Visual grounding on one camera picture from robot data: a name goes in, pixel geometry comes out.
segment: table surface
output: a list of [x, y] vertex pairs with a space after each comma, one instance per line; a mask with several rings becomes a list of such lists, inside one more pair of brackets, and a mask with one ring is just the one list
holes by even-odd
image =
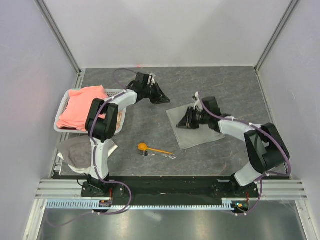
[[[193, 102], [196, 91], [204, 97], [215, 96], [222, 113], [232, 114], [251, 123], [270, 122], [264, 98], [253, 67], [159, 67], [132, 68], [155, 74], [155, 80], [171, 103], [152, 105], [148, 99], [127, 108], [122, 131], [112, 140], [119, 148], [108, 160], [111, 175], [231, 175], [248, 161], [246, 146], [240, 140], [224, 139], [186, 150], [178, 146], [166, 110]], [[103, 85], [120, 89], [113, 68], [87, 69], [82, 87]], [[131, 72], [117, 73], [125, 86], [134, 80]], [[175, 153], [176, 159], [143, 157], [138, 144]], [[62, 163], [60, 174], [77, 175]]]

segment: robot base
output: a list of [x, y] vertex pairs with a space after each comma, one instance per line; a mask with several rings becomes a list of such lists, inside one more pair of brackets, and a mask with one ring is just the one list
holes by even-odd
[[88, 175], [87, 182], [83, 183], [81, 197], [83, 198], [97, 198], [97, 197], [109, 197], [109, 184], [105, 184], [98, 179]]

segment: pink towel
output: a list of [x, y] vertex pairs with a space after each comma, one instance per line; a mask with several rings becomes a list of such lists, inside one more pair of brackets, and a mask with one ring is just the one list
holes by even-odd
[[87, 117], [94, 99], [106, 99], [108, 95], [102, 85], [88, 86], [69, 91], [69, 102], [56, 125], [59, 128], [72, 128], [85, 132]]

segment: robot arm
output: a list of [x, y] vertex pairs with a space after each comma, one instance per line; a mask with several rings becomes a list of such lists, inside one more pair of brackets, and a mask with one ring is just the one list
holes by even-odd
[[[107, 178], [109, 175], [108, 151], [111, 138], [117, 130], [118, 113], [130, 105], [138, 103], [142, 99], [150, 99], [152, 104], [170, 103], [170, 99], [165, 96], [152, 75], [138, 72], [135, 80], [129, 84], [127, 89], [112, 97], [112, 101], [107, 103], [102, 109], [101, 114], [105, 114], [105, 118], [99, 117], [97, 119], [93, 129], [94, 140], [90, 140], [92, 148], [90, 179], [99, 179], [95, 168], [97, 168], [97, 172], [102, 179]], [[107, 101], [107, 99], [102, 100], [96, 98], [91, 104], [85, 123], [85, 129], [89, 132], [89, 135], [96, 115], [105, 101]]]
[[[261, 175], [285, 163], [285, 159], [278, 148], [267, 137], [254, 128], [240, 122], [219, 120], [209, 115], [203, 110], [197, 93], [194, 99], [196, 100], [194, 107], [187, 109], [185, 116], [177, 124], [177, 128], [198, 129], [200, 124], [208, 125], [210, 129], [216, 132], [232, 136], [245, 142], [249, 162], [231, 176], [231, 184], [234, 191], [251, 184]], [[215, 97], [206, 97], [203, 98], [202, 101], [205, 107], [213, 114], [226, 119], [234, 119], [234, 117], [229, 114], [221, 114]], [[271, 135], [282, 147], [287, 157], [290, 157], [275, 125], [272, 123], [253, 125]]]

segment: cable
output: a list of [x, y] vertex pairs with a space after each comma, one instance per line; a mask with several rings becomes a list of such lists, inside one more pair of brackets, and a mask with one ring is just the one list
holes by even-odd
[[[119, 93], [118, 95], [116, 95], [115, 97], [120, 97], [122, 95], [124, 95], [125, 93], [127, 92], [127, 90], [124, 90], [123, 92]], [[118, 211], [115, 211], [115, 212], [105, 212], [105, 213], [100, 213], [101, 215], [116, 215], [116, 214], [120, 214], [120, 213], [123, 213], [126, 211], [126, 209], [129, 207], [131, 201], [132, 201], [132, 192], [131, 192], [131, 189], [128, 187], [128, 185], [126, 185], [124, 182], [120, 182], [120, 181], [105, 181], [101, 178], [101, 176], [99, 175], [99, 172], [97, 170], [97, 163], [96, 163], [96, 151], [97, 151], [97, 142], [96, 140], [93, 138], [93, 133], [94, 133], [94, 129], [95, 129], [95, 126], [96, 126], [96, 123], [98, 121], [98, 118], [99, 118], [99, 115], [100, 113], [102, 112], [102, 110], [104, 109], [104, 107], [109, 103], [111, 102], [113, 99], [112, 98], [109, 98], [107, 101], [105, 101], [102, 106], [99, 108], [94, 120], [93, 120], [93, 124], [92, 124], [92, 127], [91, 127], [91, 130], [90, 130], [90, 138], [91, 140], [93, 141], [94, 143], [94, 148], [93, 148], [93, 154], [92, 154], [92, 159], [93, 159], [93, 167], [94, 167], [94, 171], [95, 171], [95, 174], [97, 175], [97, 177], [99, 178], [99, 180], [101, 182], [103, 182], [104, 184], [119, 184], [119, 185], [122, 185], [124, 186], [126, 189], [128, 189], [129, 191], [129, 201], [128, 203], [126, 204], [126, 206], [124, 208], [122, 208], [121, 210], [118, 210]]]
[[133, 70], [128, 69], [128, 68], [117, 68], [116, 70], [114, 70], [114, 71], [113, 71], [113, 74], [112, 74], [113, 80], [114, 80], [117, 84], [119, 84], [123, 89], [127, 89], [127, 87], [125, 87], [125, 86], [118, 80], [118, 78], [116, 77], [116, 72], [118, 72], [118, 71], [128, 71], [128, 72], [132, 72], [132, 73], [134, 73], [134, 74], [138, 74], [136, 71], [133, 71]]
[[289, 159], [285, 153], [285, 151], [282, 149], [282, 147], [279, 145], [279, 143], [270, 135], [268, 134], [267, 132], [263, 131], [261, 128], [259, 127], [256, 127], [254, 126], [253, 124], [251, 123], [248, 123], [246, 121], [243, 121], [243, 120], [239, 120], [239, 119], [233, 119], [233, 118], [226, 118], [226, 117], [221, 117], [221, 116], [218, 116], [218, 115], [215, 115], [213, 114], [211, 111], [209, 111], [209, 109], [205, 106], [202, 98], [200, 97], [201, 95], [201, 91], [198, 92], [199, 94], [199, 101], [203, 107], [203, 109], [209, 114], [211, 115], [212, 117], [216, 118], [216, 119], [219, 119], [219, 120], [226, 120], [226, 121], [233, 121], [233, 122], [238, 122], [238, 123], [241, 123], [241, 124], [244, 124], [244, 125], [247, 125], [255, 130], [257, 130], [258, 132], [262, 133], [263, 135], [265, 135], [268, 139], [270, 139], [270, 141], [278, 148], [278, 150], [280, 151], [280, 153], [282, 154], [284, 160], [285, 160], [285, 163], [287, 165], [287, 173], [279, 173], [279, 172], [275, 172], [275, 171], [269, 171], [269, 172], [266, 172], [264, 174], [262, 174], [260, 177], [258, 177], [255, 182], [258, 182], [259, 180], [261, 180], [262, 178], [264, 178], [267, 174], [275, 174], [275, 175], [278, 175], [278, 176], [282, 176], [282, 177], [288, 177], [290, 176], [291, 172], [292, 172], [292, 168], [291, 168], [291, 164], [289, 162]]
[[[82, 174], [84, 174], [86, 177], [88, 177], [88, 175], [87, 175], [86, 173], [84, 173], [84, 172], [81, 173], [80, 176], [81, 176]], [[83, 185], [81, 185], [81, 184], [79, 183], [79, 179], [76, 180], [76, 183], [79, 184], [82, 188], [84, 187]]]
[[48, 212], [49, 212], [49, 211], [46, 211], [46, 213], [45, 213], [45, 220], [46, 220], [46, 223], [47, 223], [50, 227], [52, 227], [52, 228], [60, 228], [60, 227], [63, 227], [63, 226], [65, 226], [65, 225], [69, 224], [69, 223], [72, 223], [72, 222], [74, 222], [74, 221], [82, 218], [83, 216], [86, 216], [86, 215], [89, 215], [89, 214], [92, 214], [92, 213], [93, 213], [92, 211], [86, 211], [86, 212], [84, 212], [84, 213], [76, 216], [75, 218], [73, 218], [73, 219], [71, 219], [71, 220], [69, 220], [69, 221], [67, 221], [67, 222], [65, 222], [65, 223], [63, 223], [63, 224], [56, 225], [56, 224], [53, 224], [53, 223], [51, 223], [51, 222], [49, 221], [49, 219], [48, 219]]
[[244, 204], [248, 203], [249, 202], [249, 199], [250, 199], [250, 195], [248, 192], [246, 192], [246, 201]]
[[83, 185], [80, 184], [79, 179], [76, 180], [76, 183], [79, 184], [82, 188], [84, 187]]
[[[122, 87], [124, 88], [124, 91], [121, 92], [121, 93], [119, 93], [119, 94], [117, 94], [117, 95], [114, 96], [114, 97], [108, 98], [108, 99], [103, 103], [103, 105], [99, 108], [99, 110], [98, 110], [98, 112], [97, 112], [97, 114], [96, 114], [96, 116], [95, 116], [95, 118], [94, 118], [94, 121], [93, 121], [93, 124], [92, 124], [91, 131], [90, 131], [90, 135], [89, 135], [89, 136], [90, 136], [90, 138], [92, 139], [92, 141], [93, 141], [94, 144], [95, 144], [95, 147], [93, 148], [93, 167], [94, 167], [95, 173], [96, 173], [96, 175], [98, 176], [99, 180], [100, 180], [101, 182], [105, 183], [105, 184], [119, 184], [119, 185], [122, 185], [122, 186], [124, 186], [125, 188], [127, 188], [128, 191], [129, 191], [129, 201], [128, 201], [127, 205], [126, 205], [124, 208], [122, 208], [122, 209], [120, 209], [120, 210], [118, 210], [118, 211], [115, 211], [115, 212], [96, 212], [98, 215], [116, 215], [116, 214], [123, 213], [123, 212], [125, 212], [125, 211], [127, 210], [127, 208], [129, 207], [129, 205], [130, 205], [130, 203], [131, 203], [131, 201], [132, 201], [132, 192], [131, 192], [131, 189], [128, 187], [128, 185], [126, 185], [124, 182], [120, 182], [120, 181], [105, 181], [105, 180], [103, 180], [103, 179], [100, 177], [100, 175], [99, 175], [99, 173], [98, 173], [98, 170], [97, 170], [97, 164], [96, 164], [97, 142], [96, 142], [95, 139], [93, 138], [93, 130], [94, 130], [95, 126], [96, 126], [97, 120], [98, 120], [99, 115], [100, 115], [100, 113], [102, 112], [103, 108], [106, 106], [106, 104], [108, 104], [109, 102], [113, 101], [113, 100], [116, 99], [116, 98], [121, 97], [122, 95], [124, 95], [124, 94], [127, 92], [126, 87], [124, 87], [124, 86], [117, 80], [117, 78], [116, 78], [116, 74], [115, 74], [115, 73], [116, 73], [117, 71], [120, 71], [120, 70], [125, 70], [125, 71], [129, 71], [129, 72], [132, 72], [132, 73], [137, 74], [135, 71], [133, 71], [133, 70], [131, 70], [131, 69], [127, 69], [127, 68], [118, 68], [118, 69], [116, 69], [116, 70], [113, 72], [113, 79], [114, 79], [120, 86], [122, 86]], [[86, 215], [95, 213], [94, 211], [84, 212], [84, 213], [80, 214], [79, 216], [71, 219], [70, 221], [67, 221], [67, 222], [65, 222], [65, 223], [63, 223], [63, 224], [58, 224], [58, 225], [56, 225], [56, 224], [53, 224], [53, 223], [51, 223], [51, 222], [49, 221], [48, 212], [49, 212], [49, 211], [47, 211], [46, 214], [45, 214], [45, 220], [46, 220], [47, 224], [48, 224], [50, 227], [52, 227], [52, 228], [60, 228], [60, 227], [63, 227], [63, 226], [65, 226], [65, 225], [67, 225], [67, 224], [69, 224], [69, 223], [72, 223], [72, 222], [74, 222], [74, 221], [76, 221], [76, 220], [78, 220], [78, 219], [80, 219], [80, 218], [82, 218], [82, 217], [84, 217], [84, 216], [86, 216]]]

